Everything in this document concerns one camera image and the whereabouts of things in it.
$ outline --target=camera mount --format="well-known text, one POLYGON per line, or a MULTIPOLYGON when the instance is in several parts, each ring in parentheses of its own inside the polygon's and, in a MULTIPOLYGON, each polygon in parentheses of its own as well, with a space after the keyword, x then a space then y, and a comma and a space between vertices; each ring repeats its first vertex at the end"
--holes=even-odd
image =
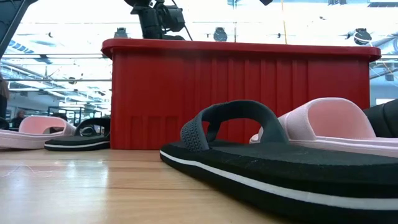
POLYGON ((132 6, 131 14, 138 15, 144 39, 184 40, 183 37, 167 35, 168 31, 179 32, 185 27, 182 9, 165 6, 165 0, 124 0, 132 6))

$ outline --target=wooden tabletop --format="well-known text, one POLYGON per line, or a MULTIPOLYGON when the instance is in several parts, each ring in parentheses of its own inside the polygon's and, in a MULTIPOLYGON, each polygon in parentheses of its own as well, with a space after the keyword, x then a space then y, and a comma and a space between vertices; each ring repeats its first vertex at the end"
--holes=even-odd
POLYGON ((161 162, 158 151, 0 149, 0 223, 292 223, 161 162))

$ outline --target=yellow cable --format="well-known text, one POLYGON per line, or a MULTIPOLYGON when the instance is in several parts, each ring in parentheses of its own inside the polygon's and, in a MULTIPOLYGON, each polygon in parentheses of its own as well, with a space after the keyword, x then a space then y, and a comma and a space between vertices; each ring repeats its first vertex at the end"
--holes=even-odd
POLYGON ((283 16, 283 18, 284 18, 285 44, 287 44, 287 33, 286 33, 286 22, 285 22, 284 0, 280 0, 280 3, 282 3, 282 16, 283 16))

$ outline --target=textured strap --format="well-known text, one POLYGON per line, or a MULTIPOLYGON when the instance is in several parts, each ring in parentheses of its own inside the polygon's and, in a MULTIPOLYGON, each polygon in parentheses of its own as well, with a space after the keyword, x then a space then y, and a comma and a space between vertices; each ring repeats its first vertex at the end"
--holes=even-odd
POLYGON ((371 108, 364 110, 364 113, 368 117, 377 137, 393 138, 391 128, 388 125, 386 114, 384 112, 385 105, 386 104, 383 103, 381 105, 372 106, 371 108))
POLYGON ((229 103, 212 105, 202 110, 181 130, 181 140, 190 151, 208 150, 209 142, 216 139, 221 123, 231 119, 247 118, 257 121, 264 129, 261 142, 288 143, 275 114, 263 104, 252 100, 236 100, 229 103), (210 123, 207 136, 202 121, 210 123))
POLYGON ((398 100, 385 103, 383 112, 392 138, 398 138, 398 100))
POLYGON ((89 125, 98 125, 104 127, 104 135, 107 136, 111 131, 111 120, 109 118, 90 118, 83 122, 81 122, 75 131, 76 136, 80 136, 80 131, 89 126, 89 125))

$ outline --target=red storage container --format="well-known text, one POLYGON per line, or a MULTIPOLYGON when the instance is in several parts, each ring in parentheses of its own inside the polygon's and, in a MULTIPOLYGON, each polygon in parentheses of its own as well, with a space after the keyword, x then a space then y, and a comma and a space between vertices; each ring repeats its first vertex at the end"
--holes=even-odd
MULTIPOLYGON (((309 100, 336 96, 369 107, 372 47, 109 39, 113 60, 112 149, 160 149, 214 103, 257 100, 280 116, 309 100)), ((259 125, 223 124, 218 137, 247 143, 259 125)))

